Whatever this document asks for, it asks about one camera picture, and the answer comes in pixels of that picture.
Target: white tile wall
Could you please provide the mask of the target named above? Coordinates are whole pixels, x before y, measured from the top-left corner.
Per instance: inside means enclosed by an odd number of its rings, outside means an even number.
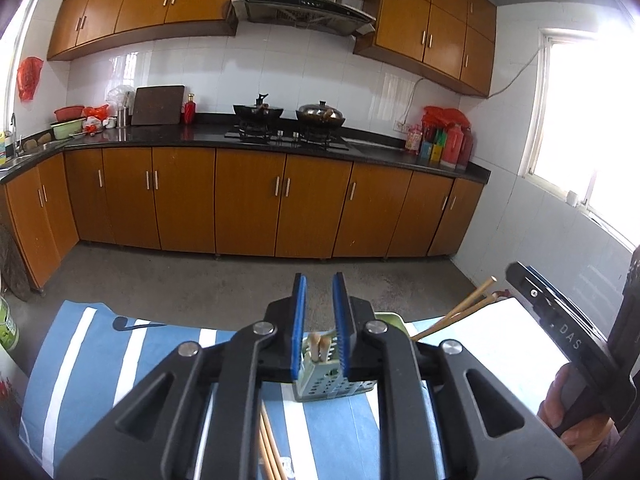
[[[71,62],[66,102],[99,105],[125,83],[135,59],[133,86],[183,84],[201,112],[233,113],[258,92],[273,106],[295,110],[319,100],[335,106],[345,126],[402,137],[395,120],[417,121],[425,105],[458,107],[460,96],[418,76],[354,56],[353,38],[257,23],[240,23],[229,38],[175,38],[134,44]]]
[[[492,92],[506,86],[539,47],[540,28],[598,32],[620,24],[620,13],[586,4],[498,7]],[[608,333],[622,300],[630,251],[595,222],[518,176],[532,120],[538,60],[502,94],[463,96],[460,109],[476,134],[473,161],[492,170],[454,263],[475,283],[489,275],[500,287],[519,260],[557,285]]]

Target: stainless steel range hood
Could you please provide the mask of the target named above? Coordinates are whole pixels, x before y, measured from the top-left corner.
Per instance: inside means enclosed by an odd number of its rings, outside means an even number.
[[[232,0],[239,20],[310,28],[340,36],[374,30],[376,19],[336,0]]]

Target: kitchen counter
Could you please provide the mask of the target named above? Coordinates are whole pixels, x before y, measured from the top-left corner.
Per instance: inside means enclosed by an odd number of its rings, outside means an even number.
[[[229,124],[167,124],[163,126],[129,126],[123,129],[104,130],[95,136],[77,137],[61,143],[51,150],[30,156],[24,162],[9,170],[0,171],[0,184],[6,184],[19,174],[33,168],[41,161],[67,150],[81,150],[83,148],[109,148],[114,146],[197,146],[205,148],[233,148],[240,150],[256,150],[261,152],[279,152],[296,155],[320,156],[335,160],[364,162],[379,164],[406,170],[423,171],[450,178],[464,178],[480,184],[486,184],[490,171],[469,163],[466,171],[452,171],[439,165],[429,164],[415,155],[411,155],[397,148],[380,145],[350,143],[345,139],[348,150],[331,150],[326,152],[321,148],[292,146],[290,142],[272,142],[259,144],[244,142],[237,138],[225,137]]]

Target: blue striped tablecloth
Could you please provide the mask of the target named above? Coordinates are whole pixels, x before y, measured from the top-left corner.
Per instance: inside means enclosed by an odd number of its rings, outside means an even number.
[[[127,319],[127,326],[148,326],[119,332],[113,329],[115,317],[101,303],[65,301],[33,367],[20,437],[53,477],[65,453],[178,344],[194,340],[207,347],[233,335],[153,326],[143,319]],[[407,328],[413,334],[433,322],[408,323]],[[566,362],[515,299],[490,305],[424,342],[439,344],[446,338],[462,342],[533,412]],[[290,478],[379,478],[375,390],[305,403],[294,400],[290,384],[267,383],[262,392]]]

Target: red plastic bag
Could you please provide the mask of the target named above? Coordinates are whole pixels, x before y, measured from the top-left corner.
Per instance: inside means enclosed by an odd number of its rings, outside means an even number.
[[[95,117],[96,119],[100,119],[101,121],[105,120],[109,117],[109,105],[102,105],[98,108],[91,108],[88,106],[84,110],[82,110],[82,114],[85,117]]]
[[[40,82],[40,72],[44,61],[39,57],[26,57],[20,62],[18,67],[18,97],[20,102],[33,100],[36,88]]]

